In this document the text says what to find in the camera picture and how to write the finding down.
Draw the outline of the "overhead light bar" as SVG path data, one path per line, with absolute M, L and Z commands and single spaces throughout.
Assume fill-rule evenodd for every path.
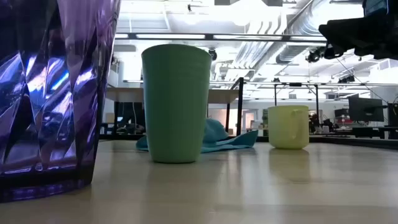
M 203 40 L 203 41 L 245 41 L 245 42 L 298 42 L 325 43 L 322 35 L 282 34 L 194 34 L 194 33 L 117 33 L 117 40 Z

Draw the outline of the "wooden shelf with black frame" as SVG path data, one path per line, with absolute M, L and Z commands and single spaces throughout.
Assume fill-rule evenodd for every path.
M 243 112 L 243 86 L 244 79 L 238 78 L 235 82 L 210 82 L 211 84 L 232 84 L 230 89 L 216 90 L 210 89 L 208 91 L 208 104 L 226 104 L 226 124 L 225 130 L 229 131 L 229 115 L 231 104 L 233 101 L 238 100 L 238 115 L 236 122 L 236 135 L 239 136 L 242 130 L 242 112 Z M 100 134 L 101 140 L 136 140 L 140 135 L 127 135 L 122 136 L 117 134 L 118 119 L 116 117 L 120 103 L 140 102 L 144 101 L 144 89 L 140 87 L 122 88 L 122 87 L 109 87 L 107 88 L 106 98 L 114 101 L 114 119 L 112 133 L 107 134 L 107 126 L 104 127 L 104 134 Z

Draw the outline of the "green plastic cup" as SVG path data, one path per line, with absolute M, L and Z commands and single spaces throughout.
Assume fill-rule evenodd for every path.
M 205 133 L 211 56 L 190 45 L 143 51 L 146 139 L 153 161 L 195 162 Z

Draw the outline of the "purple faceted plastic tumbler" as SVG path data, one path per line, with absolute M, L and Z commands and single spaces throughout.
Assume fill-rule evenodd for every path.
M 121 0 L 0 0 L 0 203 L 89 185 Z

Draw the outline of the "black aluminium rig frame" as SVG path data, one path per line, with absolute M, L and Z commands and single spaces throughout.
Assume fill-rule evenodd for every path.
M 137 141 L 144 135 L 111 135 L 100 134 L 100 140 L 109 141 Z M 341 144 L 347 146 L 373 147 L 380 149 L 391 149 L 398 151 L 398 140 L 396 139 L 366 139 L 366 138 L 340 138 L 310 136 L 309 143 Z

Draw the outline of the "silver ventilation duct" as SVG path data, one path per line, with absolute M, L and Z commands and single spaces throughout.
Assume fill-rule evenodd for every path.
M 318 26 L 333 19 L 350 19 L 363 16 L 360 4 L 337 3 L 337 0 L 296 0 L 303 1 L 293 18 L 278 10 L 273 18 L 263 17 L 249 23 L 249 34 L 320 35 Z M 259 73 L 263 68 L 280 68 L 294 61 L 294 58 L 307 50 L 308 44 L 288 44 L 286 42 L 243 42 L 233 68 L 248 68 Z

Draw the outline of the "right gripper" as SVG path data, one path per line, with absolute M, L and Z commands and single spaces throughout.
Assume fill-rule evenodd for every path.
M 319 25 L 318 31 L 326 38 L 325 59 L 338 58 L 350 49 L 362 47 L 360 56 L 398 60 L 398 14 L 377 13 L 367 17 L 329 20 Z

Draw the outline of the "black office desk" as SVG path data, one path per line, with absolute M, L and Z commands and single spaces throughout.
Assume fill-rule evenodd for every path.
M 398 126 L 342 126 L 339 128 L 328 129 L 326 131 L 321 128 L 314 133 L 310 133 L 310 135 L 343 138 L 354 136 L 355 138 L 398 139 Z

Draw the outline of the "teal cloth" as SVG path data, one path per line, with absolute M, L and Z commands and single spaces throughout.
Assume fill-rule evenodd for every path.
M 228 139 L 224 126 L 215 119 L 207 118 L 201 153 L 228 151 L 253 147 L 258 137 L 258 131 L 251 131 Z

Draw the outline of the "yellow mug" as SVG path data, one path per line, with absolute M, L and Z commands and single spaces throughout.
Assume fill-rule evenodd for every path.
M 277 149 L 303 149 L 309 144 L 308 106 L 268 108 L 268 137 Z

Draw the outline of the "black computer monitor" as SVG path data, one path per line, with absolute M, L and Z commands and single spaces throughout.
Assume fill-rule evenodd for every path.
M 382 100 L 349 97 L 348 103 L 351 120 L 384 122 L 384 105 Z
M 388 126 L 398 127 L 398 103 L 388 103 Z

